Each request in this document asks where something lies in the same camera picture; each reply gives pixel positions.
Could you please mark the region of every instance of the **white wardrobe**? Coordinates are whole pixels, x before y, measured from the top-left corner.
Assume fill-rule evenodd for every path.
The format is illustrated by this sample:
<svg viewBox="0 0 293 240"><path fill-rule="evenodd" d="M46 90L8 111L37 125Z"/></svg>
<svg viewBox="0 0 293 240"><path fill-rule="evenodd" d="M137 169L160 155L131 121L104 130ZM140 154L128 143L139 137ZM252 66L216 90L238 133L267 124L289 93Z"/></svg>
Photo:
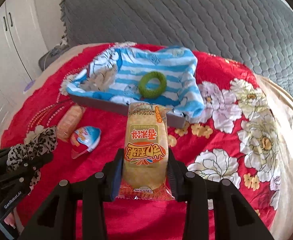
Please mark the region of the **white wardrobe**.
<svg viewBox="0 0 293 240"><path fill-rule="evenodd" d="M0 133L47 52L34 0L6 0L0 8Z"/></svg>

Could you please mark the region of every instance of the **beige sheet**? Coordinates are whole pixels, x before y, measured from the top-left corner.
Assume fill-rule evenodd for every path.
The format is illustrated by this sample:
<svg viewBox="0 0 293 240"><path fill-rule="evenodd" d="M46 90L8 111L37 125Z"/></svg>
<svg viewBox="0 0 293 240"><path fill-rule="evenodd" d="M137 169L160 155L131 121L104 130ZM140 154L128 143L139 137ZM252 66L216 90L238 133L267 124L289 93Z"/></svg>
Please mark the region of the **beige sheet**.
<svg viewBox="0 0 293 240"><path fill-rule="evenodd" d="M94 44L74 47L53 62L24 95L23 102L36 89L40 88L46 79L53 75L65 62L89 46L94 46ZM287 240L293 233L293 98L267 78L256 75L256 79L267 96L268 104L272 109L280 131L281 190L279 206L271 226L271 233L275 240ZM12 117L21 107L22 104L16 107ZM9 123L10 121L5 125L5 129L7 129Z"/></svg>

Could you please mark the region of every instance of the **wrapped snack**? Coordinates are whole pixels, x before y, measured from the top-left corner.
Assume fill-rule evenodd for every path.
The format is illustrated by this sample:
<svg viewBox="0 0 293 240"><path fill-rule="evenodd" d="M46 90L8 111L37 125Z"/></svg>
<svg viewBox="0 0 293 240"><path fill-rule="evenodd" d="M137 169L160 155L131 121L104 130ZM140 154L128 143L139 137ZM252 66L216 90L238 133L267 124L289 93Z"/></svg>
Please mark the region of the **wrapped snack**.
<svg viewBox="0 0 293 240"><path fill-rule="evenodd" d="M74 132L76 126L80 122L85 108L82 106L71 106L70 109L65 113L62 119L59 121L57 125L57 137L67 142Z"/></svg>
<svg viewBox="0 0 293 240"><path fill-rule="evenodd" d="M173 199L166 187L169 109L148 103L131 103L125 134L123 182L119 197Z"/></svg>
<svg viewBox="0 0 293 240"><path fill-rule="evenodd" d="M81 127L72 133L71 157L76 159L84 153L92 152L100 142L101 130L92 126Z"/></svg>

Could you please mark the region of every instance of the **green crochet ring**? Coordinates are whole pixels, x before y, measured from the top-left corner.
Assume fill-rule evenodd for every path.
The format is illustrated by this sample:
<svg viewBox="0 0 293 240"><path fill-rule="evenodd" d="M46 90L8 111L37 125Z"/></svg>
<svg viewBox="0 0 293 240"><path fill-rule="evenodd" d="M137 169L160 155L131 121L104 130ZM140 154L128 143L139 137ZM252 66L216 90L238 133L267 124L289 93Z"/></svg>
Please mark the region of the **green crochet ring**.
<svg viewBox="0 0 293 240"><path fill-rule="evenodd" d="M152 79L156 78L160 81L160 85L157 89L151 90L146 88L146 84ZM145 74L137 86L139 89L140 94L144 98L157 98L159 97L166 89L166 77L160 72L151 71L150 73Z"/></svg>

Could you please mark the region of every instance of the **white wall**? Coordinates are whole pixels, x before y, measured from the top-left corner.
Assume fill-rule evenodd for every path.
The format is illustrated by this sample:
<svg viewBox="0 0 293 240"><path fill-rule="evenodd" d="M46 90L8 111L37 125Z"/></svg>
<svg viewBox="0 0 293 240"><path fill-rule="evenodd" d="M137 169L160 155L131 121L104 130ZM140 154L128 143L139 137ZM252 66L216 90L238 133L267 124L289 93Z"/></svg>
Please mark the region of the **white wall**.
<svg viewBox="0 0 293 240"><path fill-rule="evenodd" d="M61 0L34 0L38 22L48 50L60 43L64 35L61 17Z"/></svg>

